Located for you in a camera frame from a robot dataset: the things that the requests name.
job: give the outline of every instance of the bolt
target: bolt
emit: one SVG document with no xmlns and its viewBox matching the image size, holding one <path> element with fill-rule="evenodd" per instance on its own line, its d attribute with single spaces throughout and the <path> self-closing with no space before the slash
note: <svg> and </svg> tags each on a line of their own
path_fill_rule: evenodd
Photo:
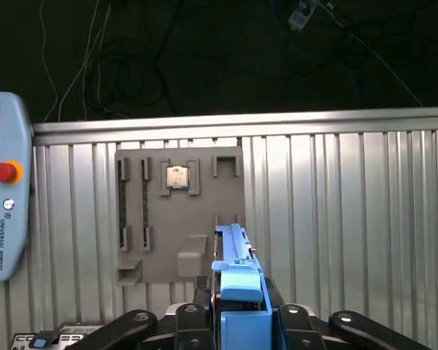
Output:
<svg viewBox="0 0 438 350">
<path fill-rule="evenodd" d="M 352 315 L 349 315 L 349 314 L 339 314 L 339 316 L 337 318 L 343 322 L 352 322 L 352 320 L 353 320 Z"/>
<path fill-rule="evenodd" d="M 134 315 L 133 319 L 137 322 L 147 321 L 149 316 L 145 312 L 140 312 L 139 314 Z"/>
<path fill-rule="evenodd" d="M 187 305 L 187 306 L 185 307 L 185 311 L 187 311 L 187 312 L 197 312 L 198 309 L 196 308 L 195 305 Z"/>
<path fill-rule="evenodd" d="M 295 305 L 289 305 L 287 307 L 287 310 L 291 313 L 291 314 L 298 314 L 299 313 L 299 308 L 297 308 Z"/>
</svg>

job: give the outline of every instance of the emergency stop button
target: emergency stop button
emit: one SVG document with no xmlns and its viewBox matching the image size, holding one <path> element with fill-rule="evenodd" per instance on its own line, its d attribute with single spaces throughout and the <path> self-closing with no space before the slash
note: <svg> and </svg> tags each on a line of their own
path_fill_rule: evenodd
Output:
<svg viewBox="0 0 438 350">
<path fill-rule="evenodd" d="M 9 163 L 0 163 L 0 182 L 13 182 L 16 180 L 17 175 L 16 166 Z"/>
</svg>

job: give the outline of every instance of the cable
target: cable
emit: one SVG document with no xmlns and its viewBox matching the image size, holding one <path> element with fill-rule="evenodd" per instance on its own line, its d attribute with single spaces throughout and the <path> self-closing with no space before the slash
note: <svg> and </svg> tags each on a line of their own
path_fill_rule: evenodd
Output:
<svg viewBox="0 0 438 350">
<path fill-rule="evenodd" d="M 184 56 L 189 56 L 192 58 L 198 58 L 201 59 L 203 61 L 209 61 L 209 62 L 213 62 L 213 63 L 217 63 L 220 64 L 221 66 L 225 66 L 229 69 L 233 69 L 235 71 L 239 71 L 242 74 L 246 74 L 249 75 L 255 79 L 259 79 L 259 80 L 267 80 L 267 81 L 271 81 L 271 82 L 292 82 L 295 80 L 299 80 L 302 79 L 302 76 L 287 76 L 287 77 L 272 77 L 269 75 L 264 75 L 264 74 L 260 74 L 260 73 L 256 73 L 254 71 L 251 71 L 249 69 L 246 69 L 244 67 L 239 66 L 238 64 L 231 62 L 231 61 L 226 61 L 226 60 L 221 60 L 219 58 L 216 57 L 211 57 L 208 55 L 202 55 L 201 53 L 196 53 L 196 52 L 178 52 L 178 51 L 174 51 L 174 50 L 168 50 L 169 53 L 173 53 L 175 55 L 184 55 Z"/>
<path fill-rule="evenodd" d="M 147 50 L 147 55 L 149 56 L 149 58 L 151 60 L 151 64 L 153 65 L 155 73 L 159 79 L 159 82 L 161 83 L 162 93 L 163 93 L 167 103 L 169 104 L 173 115 L 177 114 L 177 110 L 175 109 L 175 105 L 174 105 L 174 101 L 172 98 L 172 94 L 170 93 L 169 85 L 167 84 L 166 78 L 165 78 L 162 70 L 159 68 L 158 62 L 161 59 L 162 52 L 164 51 L 166 43 L 169 40 L 170 34 L 172 33 L 172 29 L 174 27 L 174 22 L 177 19 L 177 17 L 179 16 L 179 14 L 182 12 L 184 2 L 185 2 L 185 0 L 179 0 L 178 5 L 175 8 L 174 15 L 172 16 L 172 19 L 170 20 L 169 25 L 167 27 L 166 33 L 164 34 L 164 36 L 161 40 L 161 44 L 159 45 L 157 53 L 154 56 L 151 56 L 151 54 L 149 53 L 149 50 Z M 144 0 L 142 1 L 142 6 L 143 6 L 143 10 L 144 10 L 143 11 L 143 28 L 145 30 L 147 43 L 149 44 L 151 40 L 150 40 L 149 31 L 147 29 L 147 6 L 146 6 L 146 3 Z"/>
<path fill-rule="evenodd" d="M 342 64 L 351 69 L 360 69 L 368 59 L 370 51 L 363 46 L 363 49 L 357 48 L 360 45 L 349 35 L 347 26 L 337 26 L 334 23 L 312 23 L 311 26 L 325 26 L 331 29 L 331 40 L 333 42 L 332 55 L 327 58 L 328 61 L 342 62 Z M 334 29 L 340 30 L 339 36 L 335 35 Z"/>
<path fill-rule="evenodd" d="M 142 101 L 147 80 L 145 63 L 154 68 L 150 55 L 135 39 L 121 37 L 104 44 L 85 81 L 85 98 L 89 107 L 113 112 L 110 106 L 119 102 L 139 106 L 157 104 L 164 97 L 162 89 L 152 101 Z M 155 68 L 153 71 L 159 79 Z M 126 117 L 126 114 L 115 114 Z"/>
<path fill-rule="evenodd" d="M 106 11 L 106 14 L 105 14 L 104 25 L 102 26 L 102 28 L 97 33 L 96 39 L 94 40 L 94 46 L 95 46 L 95 43 L 97 42 L 97 39 L 98 39 L 99 35 L 102 33 L 102 35 L 101 35 L 101 44 L 99 45 L 99 52 L 101 51 L 101 46 L 102 46 L 102 43 L 104 42 L 105 31 L 106 31 L 106 28 L 107 28 L 107 23 L 109 22 L 111 11 L 112 11 L 112 5 L 109 3 L 109 6 L 107 7 L 107 11 Z M 83 105 L 83 108 L 84 108 L 84 111 L 85 111 L 85 120 L 88 119 L 88 110 L 86 109 L 86 98 L 85 98 L 86 70 L 88 69 L 89 56 L 91 55 L 91 52 L 93 51 L 94 46 L 91 49 L 91 51 L 88 54 L 86 54 L 84 70 L 83 70 L 83 73 L 82 73 L 82 105 Z"/>
<path fill-rule="evenodd" d="M 415 21 L 417 19 L 418 13 L 420 11 L 423 11 L 427 9 L 428 7 L 438 3 L 438 0 L 430 0 L 426 3 L 420 5 L 419 0 L 414 0 L 414 8 L 407 11 L 401 11 L 397 12 L 393 15 L 390 15 L 388 17 L 375 20 L 375 19 L 366 19 L 366 20 L 360 20 L 357 23 L 352 20 L 349 16 L 343 14 L 340 9 L 334 9 L 334 11 L 338 14 L 340 18 L 344 18 L 347 20 L 350 24 L 348 26 L 345 26 L 345 28 L 355 33 L 359 37 L 363 37 L 366 40 L 375 41 L 377 43 L 380 43 L 382 40 L 385 39 L 392 39 L 400 36 L 406 36 L 409 32 L 413 29 L 415 25 Z M 402 31 L 389 31 L 386 27 L 389 24 L 399 24 L 400 21 L 409 19 L 409 25 L 406 29 Z M 368 31 L 371 29 L 376 29 L 378 32 L 378 35 L 370 35 Z"/>
<path fill-rule="evenodd" d="M 337 20 L 336 16 L 332 13 L 332 11 L 328 8 L 328 6 L 319 4 L 320 7 L 322 7 L 326 13 L 333 19 L 333 21 L 340 26 L 341 28 L 344 28 L 344 26 Z M 402 87 L 418 102 L 419 106 L 423 106 L 422 101 L 407 87 L 407 85 L 402 81 L 402 79 L 399 77 L 399 75 L 391 68 L 391 66 L 378 54 L 376 53 L 366 42 L 364 42 L 362 39 L 358 38 L 355 34 L 349 33 L 355 40 L 360 42 L 362 45 L 364 45 L 372 54 L 374 57 L 376 57 L 386 68 L 389 70 L 392 75 L 396 78 L 396 80 L 402 85 Z"/>
<path fill-rule="evenodd" d="M 151 42 L 151 38 L 149 35 L 149 31 L 147 29 L 147 5 L 146 0 L 141 0 L 141 6 L 142 6 L 142 22 L 143 22 L 143 30 L 145 32 L 146 41 L 148 43 Z"/>
<path fill-rule="evenodd" d="M 305 52 L 305 51 L 299 49 L 298 47 L 292 45 L 290 42 L 288 42 L 285 38 L 285 35 L 284 35 L 281 27 L 280 27 L 280 23 L 279 23 L 279 20 L 277 18 L 277 15 L 276 15 L 274 0 L 269 0 L 269 4 L 271 7 L 271 14 L 272 14 L 272 19 L 274 21 L 274 26 L 277 29 L 277 33 L 279 34 L 279 38 L 280 38 L 281 42 L 284 45 L 287 45 L 297 55 L 300 55 L 300 56 L 305 57 L 313 62 L 316 62 L 318 65 L 334 66 L 336 68 L 339 68 L 339 69 L 342 69 L 343 71 L 345 71 L 347 74 L 347 77 L 349 78 L 350 82 L 352 83 L 354 96 L 355 96 L 355 100 L 356 100 L 356 107 L 358 108 L 360 106 L 360 93 L 358 91 L 358 84 L 357 84 L 356 79 L 353 76 L 352 72 L 349 70 L 349 68 L 345 67 L 343 65 L 340 65 L 338 63 L 332 63 L 332 62 L 326 61 L 325 59 L 317 58 L 317 57 L 309 54 L 308 52 Z"/>
<path fill-rule="evenodd" d="M 41 20 L 42 34 L 43 34 L 43 37 L 44 37 L 43 40 L 42 40 L 41 59 L 42 59 L 42 64 L 44 65 L 45 73 L 47 74 L 47 78 L 49 79 L 49 82 L 52 85 L 52 90 L 53 90 L 53 94 L 55 96 L 55 100 L 54 100 L 53 105 L 50 108 L 49 112 L 45 115 L 45 118 L 42 121 L 43 123 L 45 123 L 47 121 L 47 119 L 52 114 L 53 110 L 55 109 L 55 107 L 57 106 L 57 103 L 58 103 L 57 88 L 55 87 L 55 84 L 53 83 L 52 75 L 50 75 L 50 71 L 49 71 L 49 68 L 47 66 L 47 63 L 45 62 L 45 56 L 44 56 L 45 45 L 47 44 L 47 31 L 45 30 L 44 17 L 42 15 L 42 11 L 44 9 L 44 5 L 45 5 L 45 0 L 42 0 L 41 1 L 41 6 L 39 8 L 39 19 Z"/>
<path fill-rule="evenodd" d="M 80 74 L 82 73 L 83 69 L 85 68 L 85 64 L 86 64 L 86 57 L 88 56 L 88 52 L 89 52 L 89 46 L 91 45 L 91 36 L 93 33 L 93 27 L 94 27 L 94 22 L 96 21 L 96 15 L 97 15 L 97 9 L 99 8 L 99 3 L 101 2 L 101 0 L 97 0 L 96 2 L 96 6 L 94 8 L 94 13 L 93 13 L 93 19 L 91 21 L 91 25 L 89 27 L 89 35 L 88 35 L 88 43 L 86 44 L 86 53 L 85 53 L 85 59 L 82 62 L 82 66 L 81 69 L 77 72 L 76 76 L 74 77 L 72 83 L 70 84 L 70 86 L 68 87 L 68 90 L 64 93 L 63 98 L 60 101 L 60 105 L 58 106 L 58 121 L 60 122 L 61 119 L 61 109 L 62 106 L 64 105 L 64 101 L 65 98 L 68 96 L 69 92 L 71 91 L 71 89 L 73 88 L 73 85 L 75 84 L 75 82 L 78 80 L 78 78 L 80 77 Z"/>
<path fill-rule="evenodd" d="M 269 2 L 266 0 L 252 0 L 252 1 L 240 1 L 240 2 L 231 2 L 231 3 L 221 3 L 220 5 L 222 7 L 238 7 L 238 6 L 243 6 L 243 5 L 256 5 L 256 4 L 263 4 L 263 5 L 267 5 L 269 6 Z M 182 14 L 181 16 L 178 17 L 176 23 L 179 22 L 183 22 L 184 20 L 188 20 L 192 17 L 196 17 L 197 15 L 202 14 L 203 12 L 205 12 L 208 9 L 212 9 L 213 6 L 211 5 L 207 5 L 207 6 L 203 6 L 203 7 L 199 7 L 198 9 L 193 9 L 193 11 L 187 11 L 186 14 Z M 250 75 L 252 77 L 255 77 L 256 79 L 265 79 L 265 80 L 272 80 L 272 81 L 295 81 L 298 79 L 302 79 L 304 77 L 308 77 L 309 75 L 315 74 L 317 72 L 319 72 L 320 70 L 324 69 L 327 67 L 327 65 L 331 62 L 331 58 L 332 56 L 334 56 L 334 53 L 336 53 L 337 49 L 334 48 L 327 56 L 326 58 L 324 58 L 320 64 L 318 64 L 316 67 L 311 68 L 308 71 L 294 71 L 293 73 L 297 74 L 297 75 L 293 75 L 290 77 L 269 77 L 269 76 L 264 76 L 263 74 L 259 74 L 259 73 L 255 73 L 253 71 L 244 69 L 238 65 L 235 65 L 231 62 L 228 61 L 222 61 L 219 60 L 217 58 L 212 58 L 209 56 L 205 56 L 202 54 L 198 54 L 198 53 L 186 53 L 186 52 L 177 52 L 181 55 L 191 55 L 193 57 L 197 57 L 206 61 L 211 61 L 211 62 L 216 62 L 219 64 L 222 64 L 224 66 L 227 66 L 231 69 L 235 69 L 237 71 L 241 71 L 244 74 Z"/>
</svg>

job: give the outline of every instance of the blue gripper part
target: blue gripper part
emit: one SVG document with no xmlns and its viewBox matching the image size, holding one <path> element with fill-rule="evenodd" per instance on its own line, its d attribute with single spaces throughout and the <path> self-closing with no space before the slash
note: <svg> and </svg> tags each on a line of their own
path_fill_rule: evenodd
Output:
<svg viewBox="0 0 438 350">
<path fill-rule="evenodd" d="M 250 241 L 238 224 L 217 226 L 222 233 L 223 260 L 214 261 L 212 269 L 220 272 L 221 300 L 260 303 L 263 300 L 260 273 L 263 272 L 256 258 L 249 252 Z"/>
</svg>

